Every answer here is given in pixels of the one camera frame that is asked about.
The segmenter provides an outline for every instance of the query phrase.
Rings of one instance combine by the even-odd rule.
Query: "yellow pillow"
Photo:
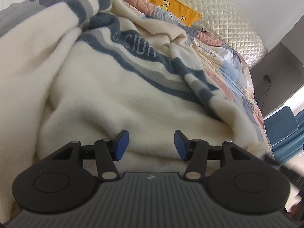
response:
[[[179,18],[186,26],[202,18],[202,15],[189,8],[179,0],[147,0],[147,2],[153,3],[156,6],[169,11]]]

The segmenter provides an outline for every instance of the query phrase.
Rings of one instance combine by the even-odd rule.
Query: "metal bolt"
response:
[[[117,177],[117,174],[113,171],[106,171],[102,175],[103,179],[111,180]]]
[[[201,174],[196,171],[190,171],[186,174],[186,178],[188,179],[199,179]]]

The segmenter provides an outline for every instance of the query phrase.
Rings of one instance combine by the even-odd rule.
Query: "multicolored quilt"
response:
[[[65,0],[5,0],[5,3],[0,4],[0,37],[27,17],[61,1]],[[243,58],[219,39],[183,25],[168,11],[151,3],[148,3],[149,7],[144,8],[146,3],[134,3],[135,0],[126,1],[142,12],[138,13],[139,16],[163,20],[178,25],[186,31],[187,45],[199,55],[205,73],[215,81],[228,100],[236,103],[247,114],[254,124],[259,140],[265,143],[265,151],[272,155],[264,130],[263,117],[254,101],[249,69]]]

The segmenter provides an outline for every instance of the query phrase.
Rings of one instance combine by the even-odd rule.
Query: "power outlet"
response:
[[[269,78],[268,74],[265,74],[265,75],[263,76],[263,80],[264,80],[264,81],[270,81],[270,78]]]

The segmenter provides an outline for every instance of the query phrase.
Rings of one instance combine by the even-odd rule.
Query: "black cable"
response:
[[[265,96],[265,98],[264,98],[264,101],[263,101],[263,104],[262,104],[262,107],[261,107],[261,111],[262,111],[262,109],[263,109],[265,99],[267,98],[267,94],[268,94],[268,90],[269,90],[269,88],[270,88],[270,85],[271,85],[271,81],[269,80],[269,86],[268,86],[267,90],[264,92],[264,94],[263,94],[263,95],[259,98],[259,100],[257,101],[257,102],[259,103],[260,99],[261,99],[261,98],[265,95],[265,93],[266,93],[266,96]]]

